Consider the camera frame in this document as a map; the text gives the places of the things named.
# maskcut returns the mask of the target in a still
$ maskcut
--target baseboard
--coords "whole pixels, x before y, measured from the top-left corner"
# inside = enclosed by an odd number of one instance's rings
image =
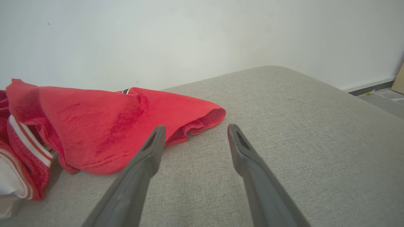
[[[352,92],[352,91],[356,91],[356,90],[360,90],[360,89],[364,89],[364,88],[368,88],[368,87],[372,87],[375,85],[379,85],[379,84],[384,84],[387,82],[391,82],[394,81],[396,79],[397,76],[392,76],[390,78],[384,79],[384,80],[378,80],[378,81],[373,81],[373,82],[365,82],[363,84],[357,84],[354,86],[348,86],[345,87],[341,90],[345,91],[345,92]]]

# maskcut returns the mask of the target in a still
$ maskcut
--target dark baseboard strip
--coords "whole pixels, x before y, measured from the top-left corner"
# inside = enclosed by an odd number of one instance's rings
[[[387,83],[384,83],[384,84],[378,84],[378,85],[374,85],[374,86],[371,86],[371,87],[368,87],[368,88],[351,91],[351,92],[349,92],[349,94],[354,95],[354,96],[358,96],[358,95],[362,95],[362,94],[371,92],[373,90],[381,90],[381,89],[385,89],[385,88],[391,88],[391,86],[393,86],[393,83],[394,83],[394,81],[387,82]]]

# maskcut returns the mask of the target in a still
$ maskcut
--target floor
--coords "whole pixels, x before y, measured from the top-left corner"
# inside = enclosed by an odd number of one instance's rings
[[[385,88],[357,96],[366,102],[404,120],[404,95]]]

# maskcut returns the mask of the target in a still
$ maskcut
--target white stripe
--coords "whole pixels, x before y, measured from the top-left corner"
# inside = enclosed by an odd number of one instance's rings
[[[18,178],[21,180],[22,184],[24,185],[25,195],[24,195],[24,196],[19,196],[19,195],[17,195],[17,196],[20,197],[20,198],[23,198],[23,199],[24,199],[24,198],[27,198],[27,199],[29,199],[29,200],[32,199],[32,196],[33,196],[33,193],[34,193],[34,192],[33,192],[33,190],[32,190],[31,185],[29,185],[28,183],[25,182],[25,180],[24,180],[25,177],[24,177],[24,175],[22,175],[23,172],[22,172],[21,167],[20,167],[20,165],[18,164],[17,160],[16,160],[15,157],[12,156],[9,152],[7,152],[7,151],[5,151],[5,150],[3,150],[3,149],[0,149],[0,151],[1,151],[3,154],[5,154],[5,155],[0,154],[0,156],[2,156],[5,160],[14,163],[14,165],[16,166],[17,169],[14,168],[14,166],[12,165],[12,163],[10,163],[10,165],[11,165],[11,167],[14,169],[14,171],[17,173]]]
[[[28,136],[31,138],[31,140],[35,143],[35,145],[37,147],[39,147],[39,149],[41,149],[41,151],[46,154],[48,157],[53,158],[53,155],[51,153],[49,153],[49,151],[47,151],[42,144],[36,139],[36,137],[32,134],[31,130],[28,128],[28,126],[20,123],[21,126],[23,127],[23,129],[25,129],[25,132],[28,134]]]
[[[34,145],[32,145],[31,142],[25,137],[24,133],[21,131],[20,127],[15,121],[15,118],[12,115],[10,115],[8,120],[10,121],[11,126],[14,128],[15,133],[17,133],[18,137],[23,142],[23,144],[28,148],[28,150],[31,151],[31,153],[33,153],[35,157],[37,157],[40,161],[42,161],[46,166],[50,167],[51,161],[45,158],[41,153],[39,153],[39,151],[34,147]]]

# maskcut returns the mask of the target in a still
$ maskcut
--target white wall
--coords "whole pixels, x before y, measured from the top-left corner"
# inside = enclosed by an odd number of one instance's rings
[[[163,89],[262,65],[347,88],[397,73],[403,25],[403,0],[1,0],[0,89]]]

